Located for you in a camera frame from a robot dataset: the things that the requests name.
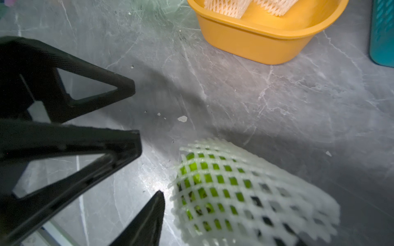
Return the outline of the green custard apple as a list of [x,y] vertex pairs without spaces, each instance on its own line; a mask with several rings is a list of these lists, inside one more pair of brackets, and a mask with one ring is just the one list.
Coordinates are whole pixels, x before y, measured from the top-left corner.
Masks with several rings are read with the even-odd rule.
[[262,208],[250,172],[235,159],[212,153],[188,153],[175,181],[175,204],[181,225],[192,235],[245,232],[252,208]]

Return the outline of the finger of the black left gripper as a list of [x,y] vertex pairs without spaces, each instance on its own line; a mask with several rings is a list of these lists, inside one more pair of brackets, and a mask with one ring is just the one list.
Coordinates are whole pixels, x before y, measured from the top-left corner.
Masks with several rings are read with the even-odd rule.
[[[73,99],[59,69],[115,87],[115,90]],[[100,68],[41,41],[1,38],[1,118],[31,120],[28,108],[41,101],[52,122],[64,123],[135,94],[132,79]]]
[[135,130],[1,120],[1,245],[19,245],[141,153]]

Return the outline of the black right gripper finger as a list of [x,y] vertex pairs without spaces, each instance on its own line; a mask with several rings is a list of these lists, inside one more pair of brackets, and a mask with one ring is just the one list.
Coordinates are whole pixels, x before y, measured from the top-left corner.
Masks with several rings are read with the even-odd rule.
[[157,191],[111,246],[157,246],[160,242],[165,198]]

